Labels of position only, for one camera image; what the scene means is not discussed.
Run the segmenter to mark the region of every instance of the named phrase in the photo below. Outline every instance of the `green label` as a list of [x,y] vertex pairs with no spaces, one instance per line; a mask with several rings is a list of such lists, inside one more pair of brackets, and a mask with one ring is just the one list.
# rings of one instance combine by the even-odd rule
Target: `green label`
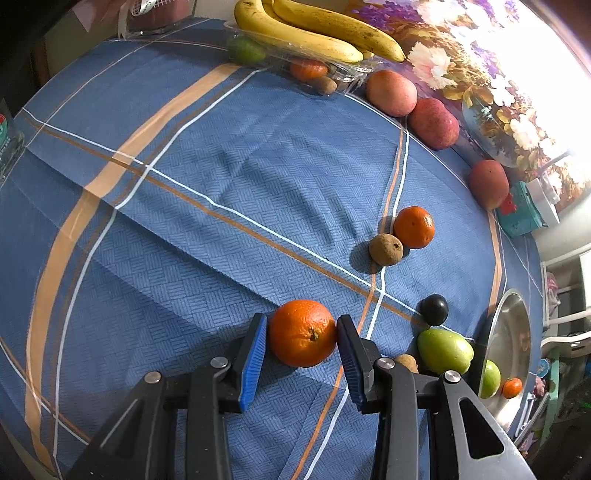
[[4,145],[4,141],[8,136],[8,120],[0,113],[0,147]]

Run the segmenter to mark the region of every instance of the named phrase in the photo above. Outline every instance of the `metal screw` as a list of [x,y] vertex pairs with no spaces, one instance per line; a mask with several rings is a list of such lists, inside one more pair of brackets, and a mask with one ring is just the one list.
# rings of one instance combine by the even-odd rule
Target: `metal screw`
[[144,381],[146,383],[158,383],[162,379],[160,372],[148,372],[144,375]]
[[378,366],[381,368],[394,368],[394,365],[396,365],[394,363],[394,360],[392,360],[391,358],[388,358],[387,356],[383,356],[382,358],[378,358]]
[[443,378],[449,383],[458,383],[462,379],[462,376],[455,370],[448,370],[443,374]]
[[209,364],[214,368],[224,368],[228,365],[228,359],[225,356],[215,356]]

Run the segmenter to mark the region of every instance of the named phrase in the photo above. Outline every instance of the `clear plastic tray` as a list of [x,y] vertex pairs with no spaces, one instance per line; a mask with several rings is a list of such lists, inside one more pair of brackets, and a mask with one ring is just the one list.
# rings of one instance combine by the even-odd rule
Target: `clear plastic tray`
[[[381,59],[377,57],[364,59],[353,64],[332,60],[289,42],[283,42],[281,46],[277,46],[277,42],[280,40],[276,38],[271,40],[271,37],[267,35],[241,30],[233,21],[225,22],[224,27],[228,32],[228,55],[230,60],[240,64],[247,64],[250,67],[265,68],[289,78],[294,81],[298,89],[316,96],[331,97],[334,93],[353,92],[363,83],[367,75],[376,70],[381,64]],[[255,53],[248,59],[250,61],[244,62],[244,59],[236,58],[236,42],[240,38],[244,38],[246,42],[252,42],[254,45]],[[315,60],[324,63],[327,67],[325,76],[336,84],[335,91],[329,91],[332,90],[332,84],[328,80],[319,82],[314,79],[307,83],[296,79],[291,74],[291,67],[294,63],[297,64],[298,61],[302,60]]]

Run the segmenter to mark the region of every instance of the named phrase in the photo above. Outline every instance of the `blue gripper pad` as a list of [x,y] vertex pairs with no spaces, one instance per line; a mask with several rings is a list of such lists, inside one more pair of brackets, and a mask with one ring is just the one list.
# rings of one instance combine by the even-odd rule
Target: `blue gripper pad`
[[[349,315],[341,315],[336,322],[337,346],[339,347],[340,361],[343,364],[345,378],[349,387],[349,395],[358,410],[361,410],[367,402],[365,395],[365,382],[363,360],[367,359],[365,349],[359,334],[353,325]],[[374,373],[373,365],[369,365],[371,375]]]
[[261,374],[262,361],[265,358],[265,347],[267,344],[267,317],[257,313],[253,318],[250,327],[242,342],[241,352],[246,354],[246,359],[234,364],[237,373],[240,375],[238,404],[241,411],[245,411],[255,398],[256,386]]

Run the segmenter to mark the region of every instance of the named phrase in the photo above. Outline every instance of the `teal box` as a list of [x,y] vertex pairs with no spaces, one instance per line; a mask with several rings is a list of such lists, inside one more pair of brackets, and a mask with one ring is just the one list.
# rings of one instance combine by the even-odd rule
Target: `teal box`
[[504,215],[501,212],[502,208],[496,210],[499,223],[507,235],[515,238],[544,226],[542,216],[531,200],[524,182],[519,181],[513,185],[509,193],[513,195],[512,201],[517,209]]

